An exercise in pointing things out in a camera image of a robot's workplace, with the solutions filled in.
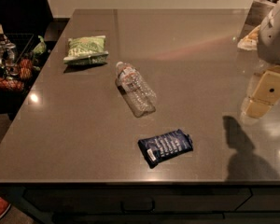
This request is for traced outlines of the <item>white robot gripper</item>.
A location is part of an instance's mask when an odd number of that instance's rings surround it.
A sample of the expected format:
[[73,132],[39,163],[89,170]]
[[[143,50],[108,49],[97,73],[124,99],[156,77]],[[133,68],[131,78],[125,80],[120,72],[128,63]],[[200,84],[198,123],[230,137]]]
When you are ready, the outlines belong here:
[[[264,18],[259,28],[258,56],[267,63],[280,64],[280,0]],[[266,115],[280,100],[280,65],[268,68],[252,93],[244,98],[241,110],[254,119]]]

